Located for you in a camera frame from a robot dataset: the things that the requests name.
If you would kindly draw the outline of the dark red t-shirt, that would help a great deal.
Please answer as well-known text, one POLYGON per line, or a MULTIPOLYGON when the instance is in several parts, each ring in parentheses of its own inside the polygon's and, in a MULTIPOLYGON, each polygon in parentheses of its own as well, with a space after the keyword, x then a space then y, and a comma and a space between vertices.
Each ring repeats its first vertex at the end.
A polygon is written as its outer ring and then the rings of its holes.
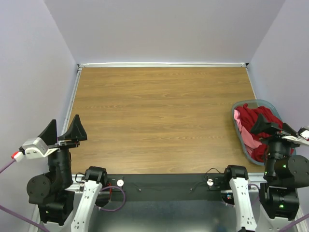
POLYGON ((249 108, 247 103, 243 106, 237 106, 233 110, 233 114, 240 137, 243 140, 249 157, 256 162, 263 162, 267 145, 261 143, 260 139, 269 137, 269 134, 260 129, 252 130, 258 120, 258 116, 262 115, 268 122, 276 123, 279 128, 282 127, 283 122, 269 108, 265 106, 249 108))

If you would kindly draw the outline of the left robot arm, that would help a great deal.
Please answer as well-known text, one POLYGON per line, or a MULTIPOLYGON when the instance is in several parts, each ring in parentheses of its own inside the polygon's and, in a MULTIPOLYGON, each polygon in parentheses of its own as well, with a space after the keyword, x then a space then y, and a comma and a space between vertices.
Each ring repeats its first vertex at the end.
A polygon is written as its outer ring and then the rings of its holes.
POLYGON ((27 184, 29 203, 39 208, 44 225, 63 227, 71 218, 72 232, 89 230, 91 215, 97 196, 107 185, 107 171, 91 166, 84 174, 84 188, 76 212, 73 212, 74 192, 68 188, 73 184, 71 171, 71 148, 87 140, 79 115, 75 115, 68 130, 57 136, 56 120, 51 120, 44 131, 21 146, 26 159, 48 159, 48 172, 31 178, 27 184))

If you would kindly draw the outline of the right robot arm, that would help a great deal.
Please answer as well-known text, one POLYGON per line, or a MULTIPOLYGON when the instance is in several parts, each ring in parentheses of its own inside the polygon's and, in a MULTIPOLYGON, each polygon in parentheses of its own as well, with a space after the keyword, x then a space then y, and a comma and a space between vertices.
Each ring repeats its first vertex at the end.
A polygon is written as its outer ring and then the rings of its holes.
POLYGON ((251 129, 258 135, 266 133, 260 141, 267 146, 264 183, 260 183, 259 219, 255 220, 249 197, 249 176, 243 166, 229 165, 222 177, 225 188, 232 190, 236 209, 238 232, 285 232, 299 221, 297 189, 309 185, 309 160, 301 155, 291 155, 291 150, 301 145, 308 146, 309 130, 293 130, 288 124, 280 127, 259 114, 251 129))

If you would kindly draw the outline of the pink t-shirt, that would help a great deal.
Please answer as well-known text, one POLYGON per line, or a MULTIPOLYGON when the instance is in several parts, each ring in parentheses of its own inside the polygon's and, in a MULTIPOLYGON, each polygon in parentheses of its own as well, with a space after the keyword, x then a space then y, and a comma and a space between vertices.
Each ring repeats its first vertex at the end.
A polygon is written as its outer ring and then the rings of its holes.
POLYGON ((238 130, 241 134, 246 150, 248 154, 252 157, 253 151, 257 149, 262 143, 254 140, 252 135, 242 125, 241 120, 240 120, 240 112, 237 110, 234 110, 234 120, 237 124, 238 130))

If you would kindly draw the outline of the translucent blue laundry basket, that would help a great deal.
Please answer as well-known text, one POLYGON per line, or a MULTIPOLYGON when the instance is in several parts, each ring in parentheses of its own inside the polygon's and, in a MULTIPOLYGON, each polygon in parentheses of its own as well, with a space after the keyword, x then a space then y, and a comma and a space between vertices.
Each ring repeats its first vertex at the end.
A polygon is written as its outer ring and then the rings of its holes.
POLYGON ((233 106, 232 106, 232 109, 231 109, 231 115, 232 115, 232 119, 233 119, 233 123, 234 123, 234 126, 235 126, 235 130, 236 130, 236 135, 241 143, 241 147, 242 147, 242 151, 244 152, 244 155, 245 157, 253 164, 256 164, 256 165, 259 165, 259 166, 263 166, 264 165, 264 162, 256 162, 254 161, 251 157, 249 157, 249 154, 248 152, 246 151, 245 149, 245 145, 243 143, 243 140, 241 139, 240 137, 240 133, 239 133, 239 130, 236 126, 236 122, 234 120, 234 114, 233 114, 233 110, 237 107, 237 106, 243 106, 244 104, 248 104, 248 107, 249 108, 257 108, 259 106, 265 106, 267 108, 269 108, 272 113, 277 116, 279 119, 281 119, 278 111, 276 110, 276 108, 269 102, 265 101, 265 100, 246 100, 246 101, 239 101, 237 103, 235 103, 233 106))

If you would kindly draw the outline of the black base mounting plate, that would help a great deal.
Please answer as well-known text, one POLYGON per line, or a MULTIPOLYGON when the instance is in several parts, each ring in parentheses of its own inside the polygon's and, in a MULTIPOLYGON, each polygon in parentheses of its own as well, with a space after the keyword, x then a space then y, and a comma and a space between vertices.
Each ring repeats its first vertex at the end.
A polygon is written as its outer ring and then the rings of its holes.
POLYGON ((126 201, 220 201, 222 193, 231 193, 223 174, 108 174, 116 185, 124 181, 126 201))

